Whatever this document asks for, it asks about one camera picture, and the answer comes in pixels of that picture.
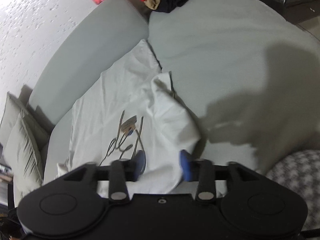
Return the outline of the grey sofa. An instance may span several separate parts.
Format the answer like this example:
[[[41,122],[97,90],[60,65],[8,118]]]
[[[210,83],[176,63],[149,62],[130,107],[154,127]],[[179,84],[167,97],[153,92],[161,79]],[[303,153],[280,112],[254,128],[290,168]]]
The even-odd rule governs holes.
[[[190,0],[145,20],[129,0],[94,9],[66,38],[33,90],[29,109],[52,130],[40,154],[44,183],[98,161],[120,109],[106,104],[76,121],[76,104],[101,105],[106,81],[138,59],[161,67],[159,123],[145,135],[165,142],[199,134],[191,150],[217,164],[239,162],[266,173],[319,135],[319,43],[257,0]]]

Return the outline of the patterned blue white rug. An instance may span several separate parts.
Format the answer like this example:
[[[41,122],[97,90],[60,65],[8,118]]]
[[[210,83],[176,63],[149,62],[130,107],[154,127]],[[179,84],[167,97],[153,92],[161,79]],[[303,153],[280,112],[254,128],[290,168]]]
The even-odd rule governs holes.
[[[305,200],[308,216],[304,230],[319,229],[319,167],[319,150],[304,150],[288,155],[266,175]]]

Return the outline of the grey throw pillow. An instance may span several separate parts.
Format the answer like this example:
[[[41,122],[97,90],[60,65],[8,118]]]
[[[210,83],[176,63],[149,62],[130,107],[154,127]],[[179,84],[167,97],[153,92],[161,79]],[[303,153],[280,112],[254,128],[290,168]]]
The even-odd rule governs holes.
[[[3,148],[3,158],[13,172],[16,187],[24,193],[34,191],[43,183],[41,150],[49,134],[30,115],[17,118]]]
[[[15,126],[18,116],[28,115],[29,112],[23,103],[16,96],[7,93],[4,114],[0,127],[0,142],[3,147],[6,146],[12,128]]]

